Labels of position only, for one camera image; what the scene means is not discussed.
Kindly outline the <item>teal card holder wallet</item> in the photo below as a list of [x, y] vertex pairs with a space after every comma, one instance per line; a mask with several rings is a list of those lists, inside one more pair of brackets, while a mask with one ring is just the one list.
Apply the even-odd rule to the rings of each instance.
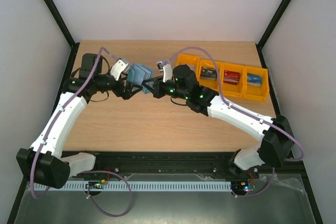
[[141, 85], [143, 80], [151, 79], [153, 74], [154, 71], [147, 66], [134, 63], [128, 72], [127, 80], [134, 84]]

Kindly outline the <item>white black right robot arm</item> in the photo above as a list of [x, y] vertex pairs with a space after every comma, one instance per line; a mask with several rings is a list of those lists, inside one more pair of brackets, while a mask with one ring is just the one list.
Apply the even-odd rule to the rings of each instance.
[[142, 84], [155, 98], [169, 95], [184, 99], [194, 112], [225, 121], [251, 135], [258, 144], [238, 149], [228, 162], [230, 174], [242, 177], [249, 169], [266, 164], [280, 168], [288, 157], [293, 136], [288, 120], [279, 115], [272, 118], [223, 101], [219, 93], [199, 84], [188, 65], [179, 65], [170, 74], [143, 80]]

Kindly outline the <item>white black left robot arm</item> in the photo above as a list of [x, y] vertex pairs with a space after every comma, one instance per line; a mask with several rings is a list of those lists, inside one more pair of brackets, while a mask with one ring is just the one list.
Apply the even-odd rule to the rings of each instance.
[[64, 83], [59, 103], [39, 137], [28, 149], [21, 148], [16, 159], [30, 184], [61, 188], [69, 179], [94, 168], [97, 155], [84, 151], [62, 157], [64, 144], [80, 113], [93, 95], [112, 91], [129, 99], [142, 90], [140, 64], [118, 59], [102, 73], [106, 59], [97, 54], [84, 54], [81, 67]]

